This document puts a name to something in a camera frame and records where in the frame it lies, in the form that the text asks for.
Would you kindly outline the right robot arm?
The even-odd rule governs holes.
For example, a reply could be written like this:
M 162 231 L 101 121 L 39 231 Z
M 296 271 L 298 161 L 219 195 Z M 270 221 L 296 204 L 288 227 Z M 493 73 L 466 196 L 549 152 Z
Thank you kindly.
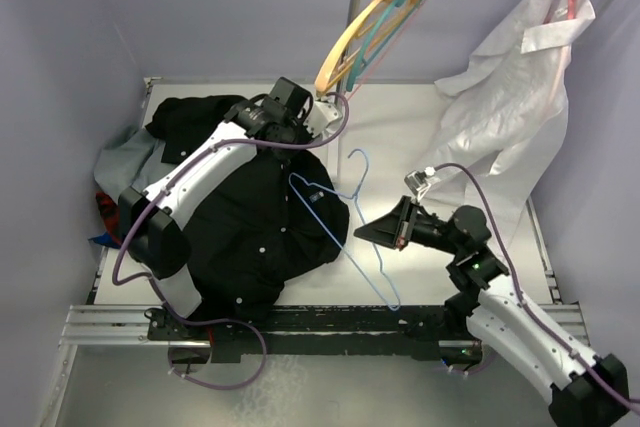
M 446 330 L 472 335 L 506 360 L 541 395 L 556 425 L 612 426 L 638 410 L 624 364 L 562 328 L 491 251 L 481 209 L 464 205 L 441 220 L 404 196 L 354 235 L 395 250 L 415 243 L 451 254 L 446 269 L 458 292 L 444 304 Z

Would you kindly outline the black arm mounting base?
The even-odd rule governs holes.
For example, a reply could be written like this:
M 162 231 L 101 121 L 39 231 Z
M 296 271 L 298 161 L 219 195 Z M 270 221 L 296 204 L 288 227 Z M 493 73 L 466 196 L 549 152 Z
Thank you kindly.
M 217 363 L 262 353 L 255 334 L 238 324 L 187 325 L 161 307 L 146 309 L 144 316 L 149 340 L 198 353 L 211 347 Z M 463 367 L 484 359 L 481 342 L 443 306 L 275 307 L 257 330 L 273 355 L 402 356 Z

